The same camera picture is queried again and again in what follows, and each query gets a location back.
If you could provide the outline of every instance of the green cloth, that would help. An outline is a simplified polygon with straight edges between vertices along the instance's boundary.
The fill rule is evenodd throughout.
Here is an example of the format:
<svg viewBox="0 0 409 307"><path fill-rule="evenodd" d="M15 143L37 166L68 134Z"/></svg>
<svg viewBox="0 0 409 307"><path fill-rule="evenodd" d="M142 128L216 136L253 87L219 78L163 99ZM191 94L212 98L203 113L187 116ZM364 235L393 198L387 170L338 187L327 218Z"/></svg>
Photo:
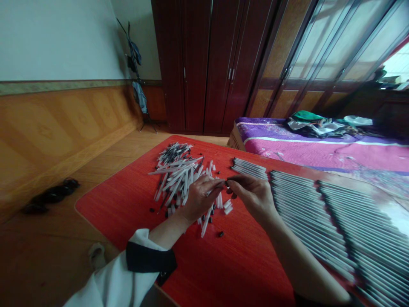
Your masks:
<svg viewBox="0 0 409 307"><path fill-rule="evenodd" d="M325 118L304 110L294 113L291 117L297 122L316 122Z"/></svg>

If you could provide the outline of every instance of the hand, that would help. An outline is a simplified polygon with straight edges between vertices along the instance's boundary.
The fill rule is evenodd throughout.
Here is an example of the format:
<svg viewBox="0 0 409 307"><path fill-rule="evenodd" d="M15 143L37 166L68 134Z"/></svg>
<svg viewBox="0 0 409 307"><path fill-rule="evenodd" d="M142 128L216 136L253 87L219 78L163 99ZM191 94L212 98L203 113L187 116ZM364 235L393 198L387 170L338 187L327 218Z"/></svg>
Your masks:
<svg viewBox="0 0 409 307"><path fill-rule="evenodd" d="M262 227L278 217L268 181L241 174L227 178L227 184L230 187L227 194L233 193L233 199L238 196Z"/></svg>
<svg viewBox="0 0 409 307"><path fill-rule="evenodd" d="M200 176L189 187L185 207L181 207L178 211L181 211L188 222L193 224L213 205L224 188L223 182L223 179L211 179L207 175Z"/></svg>

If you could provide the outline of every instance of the bed frame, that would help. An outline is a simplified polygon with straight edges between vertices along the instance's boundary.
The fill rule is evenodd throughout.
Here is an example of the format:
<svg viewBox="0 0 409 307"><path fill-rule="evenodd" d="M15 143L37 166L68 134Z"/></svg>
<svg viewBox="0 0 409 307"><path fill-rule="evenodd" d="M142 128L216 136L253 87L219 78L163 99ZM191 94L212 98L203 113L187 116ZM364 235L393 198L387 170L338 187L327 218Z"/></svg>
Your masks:
<svg viewBox="0 0 409 307"><path fill-rule="evenodd" d="M246 151L246 147L243 144L242 137L240 136L240 132L237 128L236 123L234 123L233 130L230 133L230 138L227 142L227 145L234 149Z"/></svg>

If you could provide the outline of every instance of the bed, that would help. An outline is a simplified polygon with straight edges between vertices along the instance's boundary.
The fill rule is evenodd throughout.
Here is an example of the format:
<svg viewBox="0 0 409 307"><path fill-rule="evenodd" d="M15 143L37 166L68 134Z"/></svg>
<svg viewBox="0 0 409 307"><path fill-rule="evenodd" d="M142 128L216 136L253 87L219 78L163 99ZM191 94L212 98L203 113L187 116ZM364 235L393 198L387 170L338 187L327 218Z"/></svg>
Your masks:
<svg viewBox="0 0 409 307"><path fill-rule="evenodd" d="M369 182L409 200L409 141L372 136L307 138L291 132L284 119L239 117L230 134L233 148Z"/></svg>

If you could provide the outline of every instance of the slipper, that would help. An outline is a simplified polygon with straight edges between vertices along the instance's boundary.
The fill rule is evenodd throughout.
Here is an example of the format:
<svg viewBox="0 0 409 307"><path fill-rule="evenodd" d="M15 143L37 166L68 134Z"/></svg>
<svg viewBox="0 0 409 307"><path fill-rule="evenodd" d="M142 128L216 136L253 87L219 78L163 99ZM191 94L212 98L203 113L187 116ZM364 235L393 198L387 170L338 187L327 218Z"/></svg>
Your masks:
<svg viewBox="0 0 409 307"><path fill-rule="evenodd" d="M107 265L105 261L105 247L101 243L95 243L88 251L89 263L94 271Z"/></svg>

